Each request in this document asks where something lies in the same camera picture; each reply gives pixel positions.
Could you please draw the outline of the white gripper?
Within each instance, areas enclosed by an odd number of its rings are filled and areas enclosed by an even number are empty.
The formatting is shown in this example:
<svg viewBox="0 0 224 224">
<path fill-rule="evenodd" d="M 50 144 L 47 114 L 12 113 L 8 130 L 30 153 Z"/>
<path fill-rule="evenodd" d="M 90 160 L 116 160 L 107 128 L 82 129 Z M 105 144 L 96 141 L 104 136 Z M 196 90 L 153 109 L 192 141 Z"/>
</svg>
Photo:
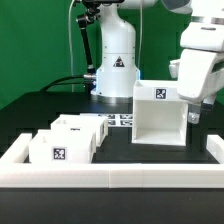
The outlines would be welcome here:
<svg viewBox="0 0 224 224">
<path fill-rule="evenodd" d="M 224 87 L 224 68 L 220 65 L 224 62 L 224 29 L 188 27 L 182 33 L 180 44 L 184 50 L 180 58 L 177 92 L 190 102 L 203 101 L 202 111 L 211 112 L 216 99 L 212 94 Z M 200 105 L 188 105 L 189 123 L 198 124 L 200 115 Z"/>
</svg>

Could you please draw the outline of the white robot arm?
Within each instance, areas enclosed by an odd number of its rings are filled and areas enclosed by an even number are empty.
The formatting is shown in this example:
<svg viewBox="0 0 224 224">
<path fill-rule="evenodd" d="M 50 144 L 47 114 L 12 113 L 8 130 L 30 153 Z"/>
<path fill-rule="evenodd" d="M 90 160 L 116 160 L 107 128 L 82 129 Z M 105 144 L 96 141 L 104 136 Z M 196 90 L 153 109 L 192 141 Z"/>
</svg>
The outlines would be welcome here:
<svg viewBox="0 0 224 224">
<path fill-rule="evenodd" d="M 224 88 L 224 0 L 79 0 L 86 12 L 77 18 L 87 60 L 87 71 L 96 76 L 93 94 L 102 99 L 129 99 L 140 78 L 135 65 L 134 27 L 122 20 L 118 9 L 163 6 L 178 14 L 189 14 L 183 31 L 181 56 L 169 71 L 177 80 L 178 96 L 190 104 L 188 121 L 197 123 L 213 109 L 216 94 Z M 102 35 L 102 64 L 93 67 L 86 27 L 98 22 Z"/>
</svg>

